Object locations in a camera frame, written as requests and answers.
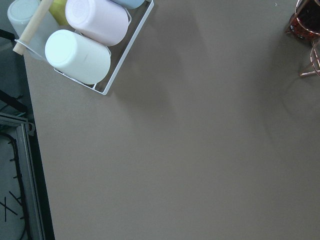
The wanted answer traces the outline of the grey cup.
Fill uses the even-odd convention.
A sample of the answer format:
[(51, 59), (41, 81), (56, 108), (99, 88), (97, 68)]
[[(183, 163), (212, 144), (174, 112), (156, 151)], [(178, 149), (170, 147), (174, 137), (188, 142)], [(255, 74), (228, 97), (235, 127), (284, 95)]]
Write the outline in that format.
[[(15, 0), (7, 9), (7, 17), (17, 33), (18, 42), (37, 60), (45, 60), (45, 46), (51, 34), (59, 30), (59, 24), (49, 12), (52, 0)], [(24, 30), (31, 23), (36, 27), (32, 37), (22, 38)]]

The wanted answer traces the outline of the pink cup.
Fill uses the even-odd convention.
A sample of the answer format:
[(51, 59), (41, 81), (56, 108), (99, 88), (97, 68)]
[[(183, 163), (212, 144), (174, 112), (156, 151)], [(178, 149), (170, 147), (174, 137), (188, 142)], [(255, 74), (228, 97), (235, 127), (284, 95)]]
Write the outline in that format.
[(65, 17), (71, 27), (105, 46), (119, 44), (132, 20), (124, 7), (111, 0), (68, 0)]

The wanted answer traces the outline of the blue cup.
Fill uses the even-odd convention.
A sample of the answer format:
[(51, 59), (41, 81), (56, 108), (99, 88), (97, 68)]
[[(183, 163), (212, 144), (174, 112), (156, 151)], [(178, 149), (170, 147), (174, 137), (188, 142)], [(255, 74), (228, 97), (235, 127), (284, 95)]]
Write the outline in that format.
[(145, 2), (144, 0), (112, 0), (112, 1), (130, 10), (140, 7)]

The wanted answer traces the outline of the yellow cup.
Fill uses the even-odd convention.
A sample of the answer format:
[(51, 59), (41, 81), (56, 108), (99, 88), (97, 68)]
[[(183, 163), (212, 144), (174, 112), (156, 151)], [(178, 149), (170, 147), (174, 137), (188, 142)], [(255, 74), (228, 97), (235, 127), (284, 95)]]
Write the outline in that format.
[(49, 12), (60, 26), (67, 26), (69, 23), (66, 18), (67, 0), (54, 0), (49, 8)]

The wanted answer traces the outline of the white cup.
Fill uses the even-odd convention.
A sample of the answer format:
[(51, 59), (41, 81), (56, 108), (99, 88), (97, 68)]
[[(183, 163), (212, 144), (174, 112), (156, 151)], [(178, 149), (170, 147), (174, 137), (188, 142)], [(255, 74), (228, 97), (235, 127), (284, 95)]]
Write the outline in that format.
[(45, 57), (56, 70), (88, 85), (102, 81), (111, 66), (107, 47), (65, 29), (50, 35), (45, 44)]

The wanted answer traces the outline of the tea bottle right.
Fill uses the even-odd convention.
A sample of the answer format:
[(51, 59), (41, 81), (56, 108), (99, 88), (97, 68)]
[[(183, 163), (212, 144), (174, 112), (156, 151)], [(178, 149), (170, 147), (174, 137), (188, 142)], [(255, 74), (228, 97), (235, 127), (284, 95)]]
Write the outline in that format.
[(320, 38), (320, 1), (298, 0), (289, 19), (287, 33), (304, 41)]

